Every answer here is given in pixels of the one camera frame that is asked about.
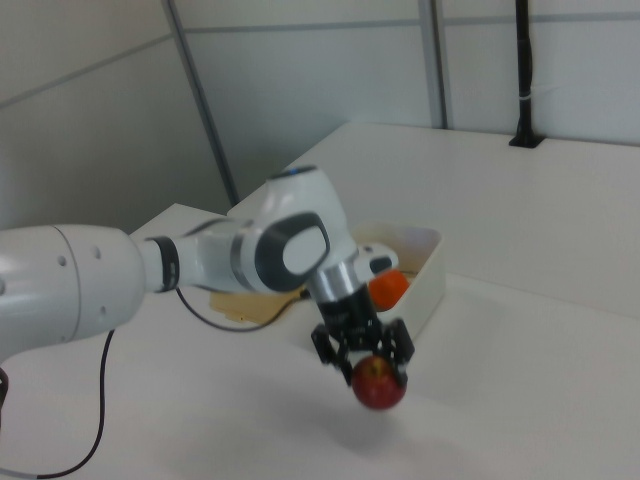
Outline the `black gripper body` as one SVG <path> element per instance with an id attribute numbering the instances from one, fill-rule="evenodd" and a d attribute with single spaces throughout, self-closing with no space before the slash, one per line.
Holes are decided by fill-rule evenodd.
<path id="1" fill-rule="evenodd" d="M 382 322 L 367 286 L 337 300 L 318 304 L 331 340 L 348 351 L 380 352 Z"/>

